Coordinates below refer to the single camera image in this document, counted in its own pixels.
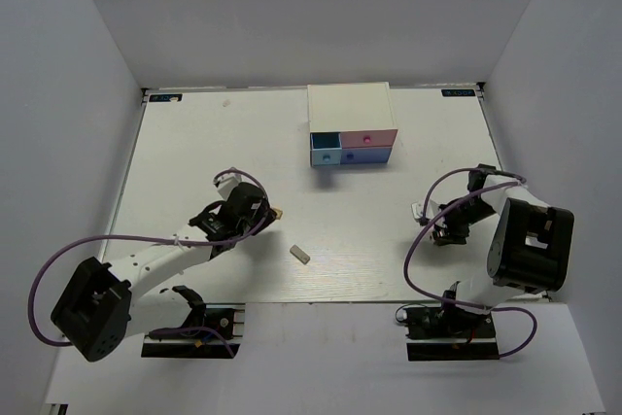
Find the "light blue drawer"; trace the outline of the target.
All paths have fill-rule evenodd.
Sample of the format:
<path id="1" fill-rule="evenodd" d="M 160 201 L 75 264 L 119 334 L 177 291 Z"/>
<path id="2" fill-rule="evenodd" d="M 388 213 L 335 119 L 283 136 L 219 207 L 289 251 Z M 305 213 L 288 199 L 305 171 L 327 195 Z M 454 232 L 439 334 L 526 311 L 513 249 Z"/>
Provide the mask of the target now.
<path id="1" fill-rule="evenodd" d="M 339 132 L 310 134 L 310 164 L 312 167 L 339 165 L 342 145 Z"/>

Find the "pink drawer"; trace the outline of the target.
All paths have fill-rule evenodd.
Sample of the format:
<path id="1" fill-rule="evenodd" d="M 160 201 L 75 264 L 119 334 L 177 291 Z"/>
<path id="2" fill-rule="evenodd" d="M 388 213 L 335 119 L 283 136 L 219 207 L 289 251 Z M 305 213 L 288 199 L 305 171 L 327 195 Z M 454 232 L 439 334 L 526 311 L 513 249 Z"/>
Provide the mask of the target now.
<path id="1" fill-rule="evenodd" d="M 397 137 L 397 130 L 357 130 L 340 133 L 343 149 L 392 147 Z"/>

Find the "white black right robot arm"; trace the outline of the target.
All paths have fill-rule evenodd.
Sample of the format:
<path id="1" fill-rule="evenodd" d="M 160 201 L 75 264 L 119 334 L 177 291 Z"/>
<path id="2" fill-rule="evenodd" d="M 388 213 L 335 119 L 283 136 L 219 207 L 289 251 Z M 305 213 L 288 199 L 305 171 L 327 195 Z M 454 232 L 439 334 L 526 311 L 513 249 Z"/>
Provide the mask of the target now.
<path id="1" fill-rule="evenodd" d="M 486 269 L 444 293 L 455 302 L 438 312 L 440 327 L 459 336 L 497 305 L 519 294 L 556 292 L 567 277 L 574 214 L 533 196 L 517 174 L 480 164 L 467 168 L 474 195 L 433 224 L 436 246 L 464 245 L 470 227 L 494 215 L 499 223 Z"/>

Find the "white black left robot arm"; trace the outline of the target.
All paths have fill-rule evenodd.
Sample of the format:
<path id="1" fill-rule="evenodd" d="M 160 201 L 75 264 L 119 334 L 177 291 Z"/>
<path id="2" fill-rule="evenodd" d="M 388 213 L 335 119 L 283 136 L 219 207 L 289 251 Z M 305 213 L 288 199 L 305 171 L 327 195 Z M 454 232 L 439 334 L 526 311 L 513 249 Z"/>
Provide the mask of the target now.
<path id="1" fill-rule="evenodd" d="M 83 260 L 52 310 L 52 322 L 91 363 L 136 334 L 214 343 L 233 357 L 233 310 L 209 308 L 190 287 L 167 282 L 234 249 L 281 216 L 262 189 L 241 182 L 171 237 L 152 240 L 139 253 L 109 262 Z"/>

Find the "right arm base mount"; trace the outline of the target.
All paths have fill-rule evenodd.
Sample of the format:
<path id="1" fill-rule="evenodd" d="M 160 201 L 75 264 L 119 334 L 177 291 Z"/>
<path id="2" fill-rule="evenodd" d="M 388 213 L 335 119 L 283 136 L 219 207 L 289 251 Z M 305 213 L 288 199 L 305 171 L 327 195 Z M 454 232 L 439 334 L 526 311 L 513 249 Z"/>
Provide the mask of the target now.
<path id="1" fill-rule="evenodd" d="M 407 357 L 411 362 L 458 362 L 497 360 L 500 357 L 490 310 L 504 301 L 501 287 L 489 284 L 474 288 L 457 282 L 443 298 L 484 305 L 464 309 L 442 302 L 437 306 L 403 305 L 395 313 L 396 323 L 406 327 Z"/>

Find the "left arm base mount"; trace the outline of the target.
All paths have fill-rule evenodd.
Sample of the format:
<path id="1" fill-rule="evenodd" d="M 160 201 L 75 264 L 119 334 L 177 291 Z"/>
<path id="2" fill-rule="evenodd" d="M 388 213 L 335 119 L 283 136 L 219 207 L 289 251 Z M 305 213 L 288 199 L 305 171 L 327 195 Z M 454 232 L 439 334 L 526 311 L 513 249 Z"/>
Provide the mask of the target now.
<path id="1" fill-rule="evenodd" d="M 241 346 L 244 304 L 195 306 L 175 332 L 144 337 L 141 357 L 169 360 L 230 360 Z"/>

